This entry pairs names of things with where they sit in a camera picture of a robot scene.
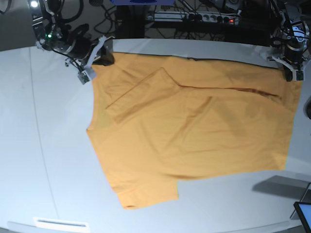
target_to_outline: cable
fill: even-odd
[[[158,31],[158,33],[159,33],[164,39],[167,39],[167,37],[166,37],[165,35],[163,35],[162,32],[160,32],[159,28],[155,28],[155,29]]]
[[[75,63],[76,68],[79,70],[79,72],[82,72],[82,71],[83,71],[82,67],[76,62],[76,60],[75,60],[73,57],[71,57],[71,56],[69,56],[69,55],[67,55],[67,54],[64,54],[64,53],[62,53],[62,52],[56,51],[56,50],[54,49],[54,47],[51,45],[51,41],[49,41],[48,45],[49,45],[50,49],[51,49],[53,52],[56,52],[56,53],[58,53],[58,54],[60,54],[60,55],[63,55],[63,56],[65,56],[65,57],[68,57],[68,58],[70,59],[70,62],[72,61],[73,63]]]
[[[199,9],[200,9],[200,7],[202,7],[202,6],[204,6],[204,4],[203,4],[203,3],[199,4],[198,8],[195,8],[194,10],[195,10],[195,11],[197,11],[197,10],[199,10]]]
[[[176,9],[177,9],[177,10],[182,10],[182,11],[184,12],[184,14],[186,14],[186,12],[187,12],[188,14],[190,14],[189,11],[187,11],[184,7],[177,6],[177,3],[174,2],[174,11],[177,11]]]
[[[210,40],[213,41],[216,35],[213,35],[212,33],[210,33],[209,36],[210,36]]]
[[[56,14],[60,13],[64,7],[64,3],[65,3],[65,0],[62,1],[62,4],[60,5],[58,11],[56,12]]]
[[[12,0],[8,0],[8,5],[6,6],[5,11],[0,11],[0,14],[4,15],[5,13],[7,13],[11,8],[11,4],[12,4]]]
[[[106,34],[110,33],[110,30],[111,30],[112,27],[113,27],[113,24],[112,24],[112,23],[115,22],[115,21],[112,20],[112,18],[111,18],[111,16],[110,16],[110,14],[113,14],[115,11],[114,11],[114,12],[111,12],[110,14],[109,14],[109,11],[112,10],[113,8],[115,8],[116,6],[112,6],[112,7],[110,7],[109,9],[106,9],[104,5],[101,5],[101,7],[102,7],[102,8],[104,9],[104,11],[105,11],[104,19],[103,19],[101,22],[99,22],[98,24],[96,24],[96,25],[94,26],[93,29],[94,29],[94,31],[96,31],[97,33],[106,35]],[[97,29],[97,27],[100,26],[101,24],[103,24],[107,19],[110,20],[110,28],[109,28],[109,30],[108,30],[107,32],[103,33],[103,32],[101,32],[101,31],[99,31],[99,30]]]
[[[297,35],[289,34],[289,33],[285,32],[285,31],[284,31],[283,29],[281,29],[281,28],[280,28],[280,30],[281,30],[282,32],[284,32],[286,35],[290,35],[290,36],[292,36],[292,37],[296,37],[296,38],[304,38],[304,39],[308,39],[308,40],[310,40],[310,38],[307,38],[307,37],[303,37],[303,36],[297,36]]]
[[[203,34],[203,35],[200,35],[200,33],[195,33],[195,35],[196,35],[197,37],[199,37],[200,40],[203,39],[204,37],[206,37],[207,34],[208,34],[208,33],[205,33],[205,34]]]
[[[80,3],[80,6],[79,6],[78,13],[75,16],[71,17],[71,18],[62,19],[62,23],[64,23],[64,24],[71,23],[71,22],[77,20],[81,16],[81,14],[83,12],[83,9],[84,9],[83,0],[79,0],[79,3]]]

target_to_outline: white table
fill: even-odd
[[[223,42],[189,41],[189,40],[161,40],[161,39],[133,39],[116,40],[113,46],[114,51],[134,52],[157,55],[176,55],[194,58],[216,58],[248,62],[261,66],[274,66],[264,59],[266,48],[230,44]],[[31,107],[24,109],[15,106],[15,99],[11,102],[2,102],[8,109],[18,109],[19,118],[24,122],[33,123],[32,135],[35,134],[36,121],[40,135],[30,138],[29,135],[21,134],[17,142],[12,143],[7,139],[5,147],[0,148],[0,155],[7,157],[14,155],[14,162],[2,166],[2,172],[9,172],[12,167],[24,167],[24,159],[37,156],[41,160],[35,163],[27,163],[27,170],[32,171],[32,176],[20,180],[22,174],[15,170],[14,175],[6,178],[9,182],[0,185],[4,188],[14,183],[15,187],[25,184],[37,183],[34,181],[35,169],[45,172],[44,181],[38,187],[30,186],[30,189],[44,190],[46,203],[40,200],[35,204],[33,193],[25,193],[23,190],[18,198],[20,201],[31,200],[28,205],[33,204],[38,208],[32,211],[22,210],[16,216],[11,214],[0,219],[0,227],[5,227],[5,221],[15,221],[23,224],[33,225],[31,218],[46,217],[63,220],[83,221],[90,224],[93,233],[219,233],[219,232],[276,232],[289,227],[300,225],[299,221],[290,221],[293,211],[293,203],[298,200],[299,194],[278,196],[273,192],[258,191],[262,184],[271,185],[271,189],[279,187],[281,177],[292,179],[303,179],[311,181],[311,120],[303,115],[303,105],[310,95],[311,75],[303,84],[301,100],[297,110],[294,123],[293,138],[291,141],[286,171],[265,171],[248,174],[237,174],[218,177],[213,179],[179,182],[179,200],[160,203],[155,206],[139,210],[128,211],[122,209],[117,196],[112,192],[106,180],[96,154],[86,134],[92,118],[93,92],[91,83],[81,85],[73,67],[64,66],[64,58],[52,52],[41,51],[36,48],[29,49],[31,55],[31,71],[34,89],[34,102],[32,102],[31,79],[27,81],[28,99],[20,98],[21,105],[28,103]],[[8,54],[0,53],[0,58],[7,56],[19,57],[13,51]],[[18,72],[17,66],[7,67],[7,76],[11,72]],[[23,75],[16,76],[16,79],[23,79]],[[19,93],[16,84],[12,81],[12,96]],[[16,116],[1,115],[1,126],[10,128],[8,119]],[[23,132],[30,132],[30,129],[20,129]],[[13,137],[18,130],[10,132]],[[0,131],[2,138],[6,134]],[[26,145],[21,144],[25,139],[36,142],[32,149],[23,150]],[[0,194],[0,209],[18,211],[18,207],[6,204]],[[5,196],[14,203],[16,197]]]
[[[0,53],[0,227],[57,217],[35,117],[29,48]]]

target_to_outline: t-shirt sleeve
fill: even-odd
[[[160,202],[177,200],[177,180],[167,179],[140,184],[118,193],[124,209],[138,209]]]

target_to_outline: black cable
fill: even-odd
[[[71,22],[77,20],[81,16],[81,14],[83,12],[83,9],[84,9],[83,0],[79,0],[79,3],[80,3],[80,5],[79,5],[78,13],[75,16],[71,17],[71,18],[62,19],[62,23],[64,23],[64,24],[71,23]]]
[[[177,10],[182,10],[184,12],[184,14],[186,14],[186,12],[189,14],[189,11],[185,10],[184,7],[180,7],[180,6],[177,6],[177,3],[174,2],[174,11],[177,11]]]
[[[196,40],[196,34],[194,34],[195,36],[193,36],[193,33],[190,33],[190,36],[192,37],[193,40]]]
[[[102,5],[102,8],[103,8],[104,11],[105,11],[104,19],[103,19],[101,22],[99,22],[98,24],[96,24],[96,25],[94,26],[94,28],[93,28],[94,31],[96,31],[97,33],[100,33],[100,34],[104,34],[104,35],[110,33],[110,30],[112,29],[112,27],[113,27],[113,22],[114,22],[114,21],[112,20],[111,16],[110,16],[110,14],[113,14],[115,11],[112,12],[112,13],[110,13],[110,14],[109,14],[109,11],[112,10],[113,8],[115,8],[115,7],[116,7],[116,6],[112,6],[112,7],[110,7],[109,9],[106,9],[105,6]],[[101,32],[101,31],[99,31],[99,30],[97,29],[97,27],[100,26],[101,24],[103,24],[107,19],[110,20],[110,28],[109,28],[109,30],[108,30],[107,32],[103,33],[103,32]]]
[[[289,34],[289,35],[292,36],[292,37],[296,37],[296,38],[304,38],[304,39],[310,40],[310,38],[303,37],[303,36],[297,36],[297,35],[293,35],[293,34]]]
[[[203,3],[201,3],[201,4],[198,6],[198,8],[196,8],[195,10],[196,10],[196,11],[199,10],[200,7],[205,7],[205,8],[206,8],[206,11],[209,11],[208,7],[207,7],[205,4],[203,4]]]
[[[60,13],[64,7],[64,3],[65,3],[65,0],[62,1],[62,4],[60,5],[58,11],[56,12],[56,14]]]
[[[180,35],[179,35],[179,38],[178,39],[181,39],[181,37],[185,34],[186,32],[182,32]]]
[[[214,40],[215,40],[216,35],[215,35],[215,34],[213,35],[212,33],[210,33],[209,35],[210,35],[210,40],[211,40],[211,41],[214,41]]]
[[[75,60],[73,57],[70,57],[69,55],[64,54],[64,53],[62,53],[62,52],[56,51],[56,50],[55,50],[54,48],[52,48],[52,47],[51,47],[51,50],[52,50],[53,52],[56,52],[56,53],[60,54],[60,55],[63,55],[63,56],[65,56],[65,57],[68,57],[73,63],[75,63],[76,68],[77,68],[80,72],[83,71],[82,67],[76,62],[76,60]]]
[[[218,8],[216,8],[216,9],[217,9],[218,13],[220,14],[220,16],[223,18],[222,13],[220,12],[220,10],[219,10]],[[224,30],[224,24],[223,24],[223,22],[221,22],[221,23],[219,23],[219,24],[221,24],[221,26],[220,26],[220,31],[219,31],[219,33],[217,33],[217,34],[221,34],[221,33],[223,32],[223,30]]]
[[[157,30],[157,32],[164,38],[164,39],[167,39],[165,35],[163,35],[162,32],[160,32],[159,28],[155,28]]]
[[[202,40],[208,33],[205,33],[204,35],[200,35],[200,33],[194,33],[200,40]]]
[[[12,0],[8,0],[8,5],[6,6],[5,11],[0,11],[0,14],[4,15],[5,13],[7,13],[11,8],[11,4],[12,4]]]

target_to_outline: electronic equipment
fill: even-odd
[[[311,203],[295,202],[294,207],[306,233],[311,233]]]
[[[116,18],[120,29],[116,30],[117,38],[144,38],[146,25],[148,28],[173,28],[177,32],[187,32],[190,38],[194,33],[223,33],[224,41],[271,46],[268,60],[276,62],[285,72],[287,81],[302,81],[305,79],[305,68],[311,57],[305,56],[310,45],[310,32],[307,24],[301,20],[302,10],[295,3],[285,0],[200,0],[212,4],[218,12],[196,9],[186,0],[176,0],[182,3],[183,11],[160,10],[152,11],[152,4],[173,4],[173,0],[113,0],[117,6]],[[83,10],[83,0],[79,0],[80,8],[77,14],[68,19],[62,17],[63,0],[28,0],[33,17],[33,28],[37,38],[37,46],[52,50],[66,56],[67,65],[73,64],[79,70],[79,78],[84,83],[92,79],[92,73],[86,64],[90,59],[97,59],[102,65],[113,64],[113,56],[99,49],[106,38],[91,40],[88,34],[89,25],[82,24],[75,29],[70,22],[80,17]],[[105,18],[112,20],[108,11],[102,5],[103,0],[89,0],[93,6],[102,6]],[[120,33],[129,32],[130,36]]]
[[[69,25],[81,16],[84,8],[83,0],[79,0],[80,7],[77,14],[67,19],[64,19],[61,13],[64,1],[28,0],[28,3],[37,47],[67,57],[65,65],[72,64],[78,69],[78,77],[83,84],[96,76],[90,61],[96,59],[97,63],[104,66],[114,63],[112,54],[103,46],[106,40],[104,36],[91,40],[91,35],[87,33],[88,24],[82,24],[73,30]]]

